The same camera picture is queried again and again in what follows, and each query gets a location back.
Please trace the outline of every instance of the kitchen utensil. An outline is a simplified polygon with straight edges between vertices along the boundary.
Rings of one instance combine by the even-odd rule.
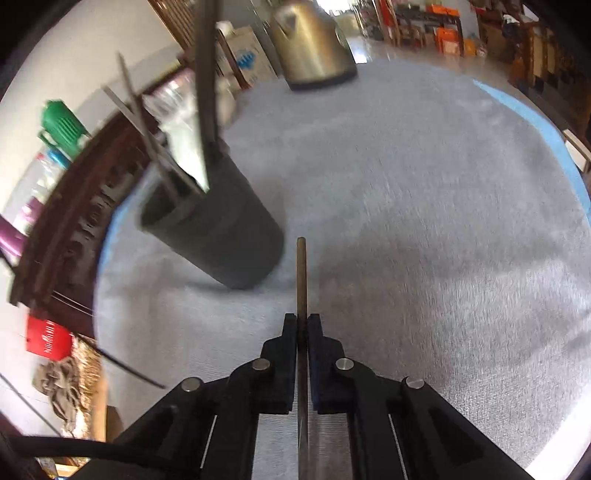
[[[271,39],[292,90],[336,85],[354,78],[357,65],[334,19],[308,0],[278,7]]]
[[[197,0],[194,15],[197,143],[209,190],[198,197],[173,177],[182,198],[175,205],[158,183],[142,207],[140,225],[225,286],[250,288],[281,258],[283,232],[218,137],[214,44],[218,8],[217,2]]]

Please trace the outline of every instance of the black wire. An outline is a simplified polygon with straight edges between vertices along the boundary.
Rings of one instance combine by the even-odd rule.
[[[8,439],[12,450],[21,457],[87,457],[155,468],[164,471],[191,471],[177,463],[158,456],[155,452],[140,450],[114,443],[62,437],[18,436]]]
[[[2,375],[0,373],[0,378],[2,378],[2,380],[4,381],[4,383],[6,383],[6,385],[8,385],[8,388],[10,388],[10,390],[12,390],[14,393],[16,393],[17,397],[20,398],[27,407],[29,407],[34,413],[35,415],[37,415],[40,419],[42,419],[42,421],[58,436],[61,437],[61,433],[59,432],[59,430],[57,430],[57,428],[55,428],[51,423],[49,423],[49,421],[43,416],[41,415],[37,409],[35,407],[33,407],[33,405],[31,405],[29,403],[29,401],[17,390],[17,388],[11,384],[8,379]]]
[[[4,251],[2,250],[2,248],[0,248],[0,255],[1,255],[2,259],[4,260],[4,262],[6,263],[6,265],[8,266],[8,268],[11,270],[11,272],[12,272],[14,275],[16,275],[16,273],[17,273],[17,272],[16,272],[16,269],[15,269],[15,267],[14,267],[14,266],[13,266],[13,265],[10,263],[10,261],[8,260],[8,257],[6,256],[6,254],[4,253]],[[127,372],[127,373],[129,373],[130,375],[133,375],[134,377],[137,377],[137,378],[139,378],[140,380],[143,380],[143,381],[145,381],[145,382],[149,383],[150,385],[153,385],[153,386],[155,386],[155,387],[158,387],[158,388],[160,388],[160,389],[162,389],[162,390],[165,390],[165,389],[166,389],[166,386],[165,386],[165,385],[162,385],[162,383],[158,383],[158,382],[156,382],[156,381],[152,380],[150,377],[146,377],[144,374],[142,374],[142,373],[138,372],[136,369],[133,369],[133,368],[131,368],[131,367],[129,367],[129,366],[127,366],[127,365],[125,365],[123,362],[121,362],[121,361],[117,360],[115,357],[113,357],[112,355],[108,354],[108,353],[107,353],[107,352],[105,352],[103,349],[101,349],[101,348],[97,347],[96,345],[93,345],[91,342],[89,342],[88,340],[86,340],[86,339],[85,339],[85,338],[84,338],[82,335],[80,335],[79,333],[72,332],[72,334],[73,334],[73,335],[74,335],[76,338],[78,338],[78,340],[80,340],[81,342],[85,343],[85,344],[86,344],[86,345],[88,345],[90,348],[92,348],[92,349],[93,349],[93,350],[94,350],[96,353],[98,353],[98,354],[99,354],[99,355],[101,355],[101,356],[104,356],[104,357],[105,357],[107,360],[109,360],[109,361],[113,362],[115,365],[117,365],[119,368],[123,369],[124,371],[126,371],[126,372]],[[2,376],[2,379],[3,379],[5,382],[7,382],[7,383],[8,383],[8,384],[11,386],[12,390],[13,390],[13,391],[14,391],[14,392],[15,392],[17,395],[19,395],[19,397],[21,397],[21,400],[22,400],[22,401],[24,401],[25,403],[27,403],[27,405],[28,405],[28,406],[29,406],[29,407],[30,407],[30,408],[31,408],[33,411],[35,411],[35,413],[37,413],[37,415],[38,415],[39,417],[41,417],[41,414],[40,414],[39,412],[37,412],[37,411],[35,410],[35,408],[34,408],[34,407],[31,405],[31,404],[29,404],[29,403],[28,403],[28,402],[27,402],[27,401],[24,399],[24,397],[22,397],[22,395],[16,391],[16,389],[15,389],[14,387],[12,387],[12,385],[11,385],[11,384],[8,382],[8,380],[6,380],[6,378],[5,378],[4,376]],[[44,422],[45,422],[45,423],[47,423],[48,425],[50,425],[50,426],[51,426],[51,424],[50,424],[50,423],[49,423],[47,420],[45,420],[45,419],[43,419],[43,420],[44,420]],[[60,433],[59,433],[59,432],[58,432],[56,429],[54,429],[53,427],[51,427],[51,428],[52,428],[52,429],[53,429],[53,430],[54,430],[54,431],[55,431],[55,432],[56,432],[58,435],[60,434]]]
[[[110,362],[114,363],[119,368],[122,368],[123,370],[125,370],[127,373],[129,373],[129,374],[133,375],[134,377],[137,377],[137,378],[139,378],[139,379],[141,379],[141,380],[149,383],[150,385],[153,385],[155,387],[161,388],[162,390],[165,390],[166,389],[166,386],[165,385],[162,385],[162,383],[158,383],[155,380],[152,380],[150,377],[146,377],[144,374],[138,372],[136,369],[133,369],[133,368],[125,365],[123,362],[117,360],[111,354],[105,352],[103,349],[97,347],[96,345],[93,345],[92,342],[89,342],[81,334],[76,333],[76,332],[72,332],[72,335],[74,335],[76,338],[78,338],[78,340],[80,340],[81,342],[83,342],[86,345],[88,345],[90,348],[92,348],[99,355],[104,356],[107,360],[109,360]]]

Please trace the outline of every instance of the green plastic container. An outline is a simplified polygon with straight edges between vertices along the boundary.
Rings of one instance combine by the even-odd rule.
[[[49,147],[58,147],[74,160],[90,136],[84,125],[61,100],[49,100],[41,114],[39,138]]]

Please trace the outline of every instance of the metal screw head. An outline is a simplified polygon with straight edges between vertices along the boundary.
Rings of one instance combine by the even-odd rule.
[[[265,371],[270,366],[271,362],[266,358],[257,358],[256,360],[252,361],[252,369],[258,372]]]
[[[181,388],[185,391],[185,392],[194,392],[195,390],[197,390],[199,387],[201,387],[201,380],[197,377],[189,377],[189,378],[185,378],[182,382],[181,382]]]
[[[335,362],[335,366],[336,368],[338,368],[339,370],[351,370],[353,368],[353,361],[350,358],[339,358],[336,362]]]
[[[414,388],[415,390],[423,388],[423,386],[425,385],[425,381],[422,378],[407,377],[406,383],[409,388]]]

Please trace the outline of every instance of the purple object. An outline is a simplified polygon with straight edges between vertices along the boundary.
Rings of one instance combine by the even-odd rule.
[[[20,258],[26,238],[8,220],[0,215],[0,247],[7,254]]]
[[[35,197],[31,197],[29,202],[21,209],[20,215],[27,225],[33,226],[41,215],[42,210],[43,204]]]

